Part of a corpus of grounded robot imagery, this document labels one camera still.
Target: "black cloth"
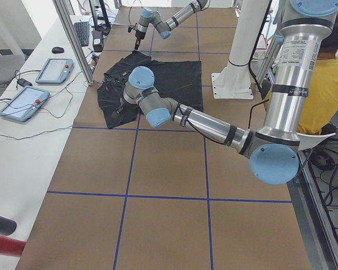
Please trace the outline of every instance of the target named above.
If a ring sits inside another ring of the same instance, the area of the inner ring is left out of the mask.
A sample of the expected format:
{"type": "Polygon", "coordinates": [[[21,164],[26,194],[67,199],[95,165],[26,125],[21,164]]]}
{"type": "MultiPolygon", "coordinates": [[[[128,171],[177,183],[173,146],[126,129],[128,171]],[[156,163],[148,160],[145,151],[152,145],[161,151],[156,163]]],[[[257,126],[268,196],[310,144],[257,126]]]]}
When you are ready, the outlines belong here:
{"type": "Polygon", "coordinates": [[[104,73],[103,84],[97,90],[97,101],[109,129],[135,121],[137,114],[141,113],[136,105],[126,105],[120,116],[114,113],[121,106],[128,77],[137,66],[146,66],[153,71],[154,86],[161,97],[171,97],[203,111],[200,61],[159,62],[141,52],[133,51],[104,73]]]}

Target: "keyboard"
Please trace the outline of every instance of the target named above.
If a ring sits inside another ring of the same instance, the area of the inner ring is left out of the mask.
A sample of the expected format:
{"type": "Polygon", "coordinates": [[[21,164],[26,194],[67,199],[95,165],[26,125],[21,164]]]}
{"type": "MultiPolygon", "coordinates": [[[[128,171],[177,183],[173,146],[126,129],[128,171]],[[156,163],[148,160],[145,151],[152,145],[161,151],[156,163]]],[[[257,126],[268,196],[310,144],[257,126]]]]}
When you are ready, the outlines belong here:
{"type": "Polygon", "coordinates": [[[88,21],[74,23],[74,29],[77,32],[81,47],[89,45],[89,28],[88,21]]]}

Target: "table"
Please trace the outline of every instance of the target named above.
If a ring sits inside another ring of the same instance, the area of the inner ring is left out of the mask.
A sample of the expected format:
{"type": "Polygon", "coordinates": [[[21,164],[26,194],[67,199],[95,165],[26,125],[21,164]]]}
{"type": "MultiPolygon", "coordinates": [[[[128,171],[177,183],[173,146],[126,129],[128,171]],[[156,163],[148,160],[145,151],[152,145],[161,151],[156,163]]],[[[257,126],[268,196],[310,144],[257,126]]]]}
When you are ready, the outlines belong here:
{"type": "MultiPolygon", "coordinates": [[[[159,8],[163,18],[176,8],[159,8]]],[[[127,24],[128,8],[116,23],[127,24]]],[[[133,8],[137,21],[140,9],[133,8]]],[[[158,61],[202,61],[204,111],[245,127],[260,100],[214,100],[211,73],[228,61],[237,18],[209,8],[161,40],[152,27],[140,51],[158,61]]],[[[94,77],[134,46],[114,26],[94,77]]],[[[89,87],[28,244],[21,269],[310,269],[286,186],[250,172],[235,150],[174,123],[138,121],[107,130],[89,87]]],[[[262,125],[257,108],[252,128],[262,125]]]]}
{"type": "MultiPolygon", "coordinates": [[[[87,21],[89,18],[89,16],[72,16],[73,22],[87,21]]],[[[91,52],[89,47],[83,47],[85,55],[91,52]]],[[[49,57],[71,58],[74,61],[72,73],[62,85],[37,86],[54,95],[81,71],[60,20],[53,24],[20,71],[39,70],[49,57]],[[54,46],[63,47],[65,52],[52,54],[51,48],[54,46]]],[[[23,74],[21,77],[35,86],[37,74],[23,74]]],[[[85,78],[79,74],[68,87],[74,97],[69,110],[62,118],[56,119],[44,110],[39,110],[37,115],[24,124],[0,118],[0,134],[21,138],[43,131],[70,127],[80,108],[86,89],[85,78]]],[[[13,98],[19,90],[21,87],[16,89],[16,80],[13,80],[1,98],[13,98]]],[[[49,99],[43,108],[60,116],[70,98],[71,95],[63,91],[49,99]]],[[[69,133],[70,128],[66,128],[22,141],[0,137],[0,215],[17,222],[17,229],[10,237],[27,240],[69,133]]],[[[14,269],[18,261],[18,258],[0,256],[0,269],[14,269]]]]}

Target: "tablet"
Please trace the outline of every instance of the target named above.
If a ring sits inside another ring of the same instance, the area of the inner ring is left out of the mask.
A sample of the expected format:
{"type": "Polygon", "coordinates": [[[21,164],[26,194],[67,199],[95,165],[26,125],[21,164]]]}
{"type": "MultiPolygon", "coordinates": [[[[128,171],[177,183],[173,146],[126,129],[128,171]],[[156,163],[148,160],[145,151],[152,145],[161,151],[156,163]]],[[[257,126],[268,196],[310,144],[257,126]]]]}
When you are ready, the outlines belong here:
{"type": "Polygon", "coordinates": [[[69,76],[73,60],[69,58],[49,58],[37,76],[38,84],[61,84],[69,76]]]}
{"type": "Polygon", "coordinates": [[[0,111],[0,115],[19,122],[25,122],[49,98],[46,90],[25,86],[8,104],[0,111]]]}

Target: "blue joint cap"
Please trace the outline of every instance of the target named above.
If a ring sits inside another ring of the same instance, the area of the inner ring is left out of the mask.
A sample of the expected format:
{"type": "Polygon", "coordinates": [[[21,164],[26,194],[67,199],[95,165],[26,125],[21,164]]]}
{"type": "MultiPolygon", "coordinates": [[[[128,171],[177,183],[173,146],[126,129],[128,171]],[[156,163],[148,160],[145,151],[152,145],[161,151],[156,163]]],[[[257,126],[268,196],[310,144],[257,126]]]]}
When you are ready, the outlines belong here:
{"type": "Polygon", "coordinates": [[[170,31],[163,31],[160,33],[160,36],[162,37],[162,39],[167,39],[168,37],[170,37],[171,32],[170,31]]]}
{"type": "Polygon", "coordinates": [[[154,73],[145,66],[134,68],[129,75],[129,83],[138,89],[148,89],[154,86],[154,73]]]}
{"type": "Polygon", "coordinates": [[[143,7],[143,9],[141,10],[141,15],[144,18],[150,18],[153,15],[153,12],[151,9],[147,8],[147,7],[143,7]]]}
{"type": "Polygon", "coordinates": [[[281,35],[275,35],[275,42],[277,44],[283,44],[284,43],[284,38],[281,35]]]}
{"type": "Polygon", "coordinates": [[[308,17],[324,17],[338,11],[338,0],[290,0],[293,9],[308,17]]]}
{"type": "Polygon", "coordinates": [[[249,158],[256,178],[271,185],[284,184],[298,172],[296,152],[285,145],[268,144],[257,148],[249,158]]]}
{"type": "Polygon", "coordinates": [[[171,115],[167,108],[157,108],[148,112],[145,118],[152,128],[157,128],[158,126],[170,121],[171,115]]]}

